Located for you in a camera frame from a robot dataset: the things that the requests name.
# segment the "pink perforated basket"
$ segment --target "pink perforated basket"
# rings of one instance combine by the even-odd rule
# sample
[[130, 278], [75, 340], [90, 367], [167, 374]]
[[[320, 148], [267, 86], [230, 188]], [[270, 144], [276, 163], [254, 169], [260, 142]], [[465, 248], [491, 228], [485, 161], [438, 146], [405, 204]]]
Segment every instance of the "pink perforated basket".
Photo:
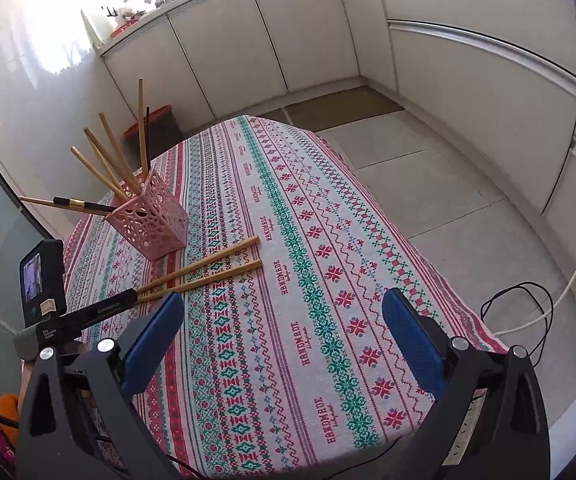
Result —
[[[143, 183], [141, 173], [136, 179]], [[128, 196], [132, 194], [125, 184], [123, 189]], [[125, 204], [114, 197], [110, 205], [116, 209], [105, 219], [149, 261], [185, 247], [188, 214], [154, 170], [150, 170], [140, 195]]]

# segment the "table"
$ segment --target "table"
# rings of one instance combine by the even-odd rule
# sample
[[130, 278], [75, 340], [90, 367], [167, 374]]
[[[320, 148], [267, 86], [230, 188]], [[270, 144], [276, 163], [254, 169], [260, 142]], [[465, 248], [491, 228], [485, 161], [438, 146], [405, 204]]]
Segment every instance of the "table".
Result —
[[[65, 245], [66, 294], [76, 309], [260, 235], [187, 277], [263, 259], [185, 294], [184, 325], [134, 399], [165, 452], [205, 475], [334, 472], [418, 427], [433, 399], [383, 322], [388, 288], [450, 336], [505, 350], [315, 134], [242, 116], [153, 167], [189, 214], [188, 246], [151, 263], [103, 219], [84, 218]], [[118, 336], [152, 307], [88, 329], [85, 342]]]

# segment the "silver screw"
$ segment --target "silver screw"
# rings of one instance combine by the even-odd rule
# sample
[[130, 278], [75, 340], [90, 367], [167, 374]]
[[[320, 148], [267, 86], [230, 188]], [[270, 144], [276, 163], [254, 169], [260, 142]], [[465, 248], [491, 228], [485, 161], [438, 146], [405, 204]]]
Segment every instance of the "silver screw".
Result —
[[468, 341], [463, 337], [456, 337], [452, 340], [452, 347], [461, 350], [462, 352], [467, 350], [469, 346], [470, 343], [468, 343]]
[[54, 355], [54, 349], [52, 348], [52, 346], [48, 346], [47, 348], [44, 348], [39, 353], [39, 357], [43, 360], [50, 359], [53, 355]]
[[109, 352], [114, 348], [113, 339], [101, 339], [96, 346], [96, 349], [100, 352]]
[[528, 355], [528, 351], [521, 345], [513, 346], [513, 354], [519, 357], [519, 359], [523, 359]]

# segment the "floor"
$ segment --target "floor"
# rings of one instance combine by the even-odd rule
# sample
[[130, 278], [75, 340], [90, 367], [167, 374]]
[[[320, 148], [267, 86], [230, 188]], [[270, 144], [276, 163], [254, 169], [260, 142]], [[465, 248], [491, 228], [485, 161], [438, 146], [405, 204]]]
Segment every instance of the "floor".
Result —
[[[475, 311], [494, 293], [523, 281], [542, 284], [554, 299], [564, 278], [538, 236], [494, 184], [443, 137], [398, 104], [365, 89], [339, 92], [265, 116], [318, 132], [345, 159], [386, 215]], [[340, 117], [352, 121], [340, 124]], [[546, 306], [545, 294], [536, 294]], [[540, 314], [522, 291], [495, 301], [493, 331]], [[543, 324], [502, 337], [532, 349]], [[576, 397], [576, 303], [556, 311], [536, 367], [548, 423]]]

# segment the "tablecloth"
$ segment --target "tablecloth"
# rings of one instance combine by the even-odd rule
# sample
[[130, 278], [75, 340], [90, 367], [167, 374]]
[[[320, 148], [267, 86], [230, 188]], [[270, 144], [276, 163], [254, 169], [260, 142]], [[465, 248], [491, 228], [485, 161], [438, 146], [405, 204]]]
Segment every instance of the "tablecloth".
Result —
[[[504, 350], [315, 134], [242, 116], [153, 167], [188, 212], [185, 250], [151, 263], [102, 218], [84, 218], [65, 245], [66, 294], [80, 308], [260, 235], [186, 277], [263, 259], [184, 294], [183, 327], [133, 401], [162, 449], [205, 475], [334, 463], [419, 426], [433, 399], [383, 322], [388, 288], [449, 336]], [[85, 342], [118, 336], [153, 307], [88, 329]]]

